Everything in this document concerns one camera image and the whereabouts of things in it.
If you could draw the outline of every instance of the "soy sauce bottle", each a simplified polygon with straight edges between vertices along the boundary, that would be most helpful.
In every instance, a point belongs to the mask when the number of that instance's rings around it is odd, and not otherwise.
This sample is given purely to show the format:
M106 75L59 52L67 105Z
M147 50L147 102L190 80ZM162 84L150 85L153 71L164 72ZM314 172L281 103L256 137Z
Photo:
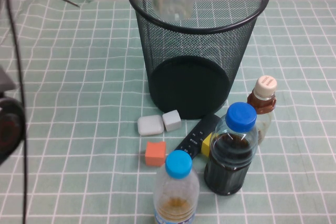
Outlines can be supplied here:
M256 110L232 104L212 133L204 180L214 193L231 195L241 189L258 147Z

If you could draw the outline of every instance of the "headphones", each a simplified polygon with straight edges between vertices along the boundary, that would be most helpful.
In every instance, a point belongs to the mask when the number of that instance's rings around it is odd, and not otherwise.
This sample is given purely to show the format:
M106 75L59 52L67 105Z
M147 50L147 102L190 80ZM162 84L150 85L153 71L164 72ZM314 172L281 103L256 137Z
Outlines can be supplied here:
M24 138L24 108L20 102L5 95L5 91L15 88L14 82L0 66L0 165Z

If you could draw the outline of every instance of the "wastebasket rim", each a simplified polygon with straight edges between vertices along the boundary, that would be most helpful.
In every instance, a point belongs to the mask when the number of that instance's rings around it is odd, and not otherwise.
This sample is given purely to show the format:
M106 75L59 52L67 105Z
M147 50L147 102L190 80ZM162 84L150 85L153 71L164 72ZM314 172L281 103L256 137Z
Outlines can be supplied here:
M243 20L240 20L236 23L226 25L226 26L220 26L220 27L212 27L212 28L190 28L190 27L181 27L181 26L175 26L171 25L169 23L166 23L162 20L159 20L157 18L154 18L153 16L149 15L147 12L145 12L142 8L139 7L139 5L135 2L135 0L129 0L132 7L135 9L136 12L138 12L143 18L145 18L147 21L160 26L164 29L171 30L177 33L183 33L183 34L198 34L198 35L204 35L204 34L217 34L217 33L224 33L226 31L231 31L233 29L236 29L238 27L243 26L244 24L250 22L251 20L257 18L266 8L269 0L262 0L260 3L259 8L252 13L250 16L246 17Z

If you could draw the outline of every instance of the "brown liquid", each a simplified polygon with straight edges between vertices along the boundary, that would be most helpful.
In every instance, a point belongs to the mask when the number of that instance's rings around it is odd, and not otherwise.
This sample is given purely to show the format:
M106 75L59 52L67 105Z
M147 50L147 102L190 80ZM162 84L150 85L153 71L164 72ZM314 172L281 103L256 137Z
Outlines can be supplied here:
M254 92L248 96L247 103L250 104L256 111L258 115L267 114L269 112L272 112L275 109L275 104L277 102L277 99L275 95L270 100L263 101L258 99Z
M171 197L163 202L157 211L163 219L173 222L185 221L193 214L193 208L189 202L180 197Z
M236 193L243 186L252 158L253 152L246 139L227 133L219 135L204 170L206 184L220 195Z

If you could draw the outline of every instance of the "remote control button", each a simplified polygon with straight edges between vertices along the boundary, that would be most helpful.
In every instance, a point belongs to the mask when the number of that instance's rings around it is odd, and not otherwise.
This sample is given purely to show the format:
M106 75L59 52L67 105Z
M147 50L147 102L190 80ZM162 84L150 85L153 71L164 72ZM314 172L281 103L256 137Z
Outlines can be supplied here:
M192 143L193 145L195 145L196 147L199 147L199 143L195 140L193 140L192 138L189 139L189 142Z

